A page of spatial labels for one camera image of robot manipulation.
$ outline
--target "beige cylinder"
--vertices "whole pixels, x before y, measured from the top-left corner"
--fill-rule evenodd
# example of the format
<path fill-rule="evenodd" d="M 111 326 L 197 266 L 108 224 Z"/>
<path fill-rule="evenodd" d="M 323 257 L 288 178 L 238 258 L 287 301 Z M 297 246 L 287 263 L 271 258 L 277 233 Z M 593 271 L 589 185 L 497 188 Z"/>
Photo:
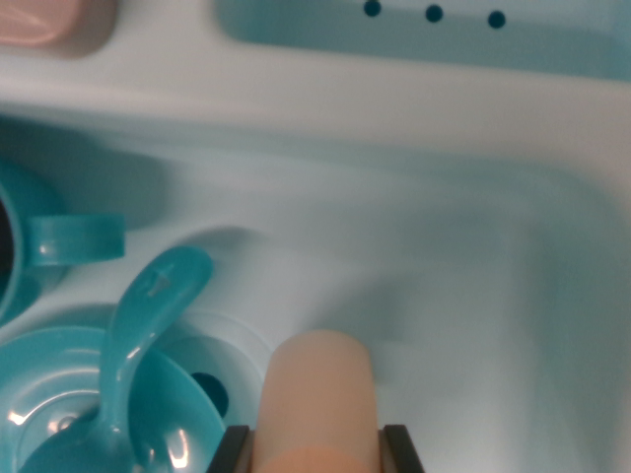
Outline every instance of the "beige cylinder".
<path fill-rule="evenodd" d="M 252 473 L 380 473 L 370 356 L 330 330 L 272 355 L 258 411 Z"/>

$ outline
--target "black bracket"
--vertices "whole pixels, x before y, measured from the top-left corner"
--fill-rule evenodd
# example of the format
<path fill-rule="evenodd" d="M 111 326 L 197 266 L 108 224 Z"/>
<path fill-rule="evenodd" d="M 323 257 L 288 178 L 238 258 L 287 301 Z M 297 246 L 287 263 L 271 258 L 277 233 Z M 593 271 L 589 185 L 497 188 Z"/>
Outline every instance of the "black bracket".
<path fill-rule="evenodd" d="M 250 473 L 254 431 L 230 426 L 206 473 Z M 425 473 L 405 426 L 385 426 L 379 431 L 383 473 Z"/>

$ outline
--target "teal tub compartment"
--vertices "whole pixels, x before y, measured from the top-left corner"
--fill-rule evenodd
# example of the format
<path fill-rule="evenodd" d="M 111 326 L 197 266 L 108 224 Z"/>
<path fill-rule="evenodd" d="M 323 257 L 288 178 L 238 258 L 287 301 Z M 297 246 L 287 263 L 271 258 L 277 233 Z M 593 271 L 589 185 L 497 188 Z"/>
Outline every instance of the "teal tub compartment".
<path fill-rule="evenodd" d="M 629 0 L 217 0 L 213 9 L 241 41 L 631 79 Z"/>

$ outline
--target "white plastic tub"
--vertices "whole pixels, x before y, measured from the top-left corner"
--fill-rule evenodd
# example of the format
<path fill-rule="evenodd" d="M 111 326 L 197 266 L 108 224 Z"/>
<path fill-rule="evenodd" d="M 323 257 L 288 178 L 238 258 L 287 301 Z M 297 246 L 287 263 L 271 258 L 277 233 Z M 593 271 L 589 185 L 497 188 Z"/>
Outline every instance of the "white plastic tub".
<path fill-rule="evenodd" d="M 518 54 L 511 25 L 546 27 L 566 41 L 546 43 L 551 64 L 572 44 L 587 62 L 570 65 L 600 72 L 381 54 L 350 36 L 286 47 L 300 42 L 248 36 L 253 4 L 206 0 L 123 1 L 82 60 L 0 56 L 0 113 L 20 117 L 0 122 L 0 155 L 71 210 L 129 226 L 125 259 L 73 269 L 0 342 L 103 325 L 140 268 L 195 242 L 216 279 L 161 344 L 221 379 L 229 423 L 253 425 L 275 346 L 332 327 L 370 347 L 381 421 L 408 425 L 428 472 L 627 473 L 631 89 L 597 80 L 614 76 L 572 33 L 598 10 L 590 32 L 624 42 L 611 21 L 627 3 L 475 3 L 441 4 L 437 24 L 420 4 L 321 8 L 388 34 L 388 12 L 422 31 L 454 16 Z M 268 13 L 310 18 L 297 5 Z"/>
<path fill-rule="evenodd" d="M 71 210 L 130 229 L 125 259 L 73 270 L 2 339 L 104 324 L 140 267 L 193 242 L 217 275 L 161 343 L 224 383 L 229 423 L 254 425 L 278 343 L 328 327 L 369 346 L 381 422 L 408 426 L 428 471 L 614 471 L 631 248 L 581 178 L 280 136 L 213 146 L 10 120 L 0 135 Z"/>

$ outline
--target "hole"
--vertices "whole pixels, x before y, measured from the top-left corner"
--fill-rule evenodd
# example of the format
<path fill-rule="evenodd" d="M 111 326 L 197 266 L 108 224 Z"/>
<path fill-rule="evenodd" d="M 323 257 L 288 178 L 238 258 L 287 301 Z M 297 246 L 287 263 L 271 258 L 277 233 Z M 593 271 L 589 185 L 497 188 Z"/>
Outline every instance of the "hole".
<path fill-rule="evenodd" d="M 212 374 L 208 374 L 206 372 L 196 372 L 193 374 L 193 379 L 197 381 L 197 383 L 204 390 L 206 395 L 213 401 L 215 407 L 217 408 L 217 412 L 221 417 L 226 417 L 226 413 L 228 412 L 228 391 L 222 384 L 222 382 L 217 379 Z"/>
<path fill-rule="evenodd" d="M 506 24 L 506 16 L 500 12 L 495 11 L 489 15 L 489 26 L 495 30 L 500 29 Z"/>
<path fill-rule="evenodd" d="M 0 278 L 11 273 L 14 252 L 9 215 L 0 202 Z"/>
<path fill-rule="evenodd" d="M 425 11 L 425 18 L 430 23 L 438 23 L 443 19 L 443 9 L 438 5 L 430 5 Z"/>
<path fill-rule="evenodd" d="M 368 0 L 368 2 L 364 4 L 364 12 L 366 15 L 373 18 L 382 12 L 382 4 L 379 0 Z"/>

